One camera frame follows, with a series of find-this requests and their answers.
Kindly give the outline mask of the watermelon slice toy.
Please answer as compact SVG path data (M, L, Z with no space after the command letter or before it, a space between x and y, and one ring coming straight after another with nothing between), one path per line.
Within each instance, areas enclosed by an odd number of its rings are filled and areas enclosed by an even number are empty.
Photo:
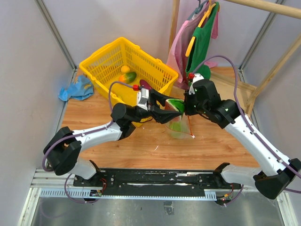
M185 104L182 99L170 98L165 101L165 110L177 111L184 114Z

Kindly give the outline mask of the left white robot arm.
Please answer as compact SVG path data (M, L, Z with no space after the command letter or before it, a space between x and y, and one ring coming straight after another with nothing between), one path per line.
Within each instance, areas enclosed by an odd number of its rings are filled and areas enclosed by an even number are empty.
M80 176L90 186L100 183L101 172L93 161L80 158L81 151L110 141L129 137L135 130L135 122L149 117L165 124L183 113L177 110L164 110L170 98L154 89L141 89L137 94L137 105L117 103L111 110L111 122L84 130L70 130L63 127L58 130L45 147L43 160L48 161L51 170L61 176L67 173Z

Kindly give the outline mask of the clear zip top bag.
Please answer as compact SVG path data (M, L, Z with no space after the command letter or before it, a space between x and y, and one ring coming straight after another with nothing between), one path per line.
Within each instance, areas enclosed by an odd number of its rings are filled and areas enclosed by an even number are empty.
M192 133L190 119L185 114L180 119L175 118L170 122L165 124L169 135L175 139L188 139L188 138L195 138Z

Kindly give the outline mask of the purple eggplant toy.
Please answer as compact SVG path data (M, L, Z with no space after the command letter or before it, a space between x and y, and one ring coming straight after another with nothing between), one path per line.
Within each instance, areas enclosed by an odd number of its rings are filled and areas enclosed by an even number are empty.
M148 89L148 90L152 89L151 85L146 80L140 80L139 83L140 83L140 86L145 89Z

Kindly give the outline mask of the green cabbage toy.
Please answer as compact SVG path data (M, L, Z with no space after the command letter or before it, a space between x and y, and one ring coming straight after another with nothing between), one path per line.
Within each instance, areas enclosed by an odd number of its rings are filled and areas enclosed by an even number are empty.
M185 122L171 122L168 127L173 138L180 139L190 135L190 130Z

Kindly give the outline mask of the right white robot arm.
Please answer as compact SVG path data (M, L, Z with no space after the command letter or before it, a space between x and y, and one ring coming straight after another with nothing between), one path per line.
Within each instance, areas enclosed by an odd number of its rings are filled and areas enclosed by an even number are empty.
M223 163L214 170L213 183L224 188L229 183L255 187L263 196L276 199L299 174L301 161L290 159L277 150L251 124L237 103L221 100L213 81L194 80L185 91L185 113L206 117L236 138L256 159L258 168Z

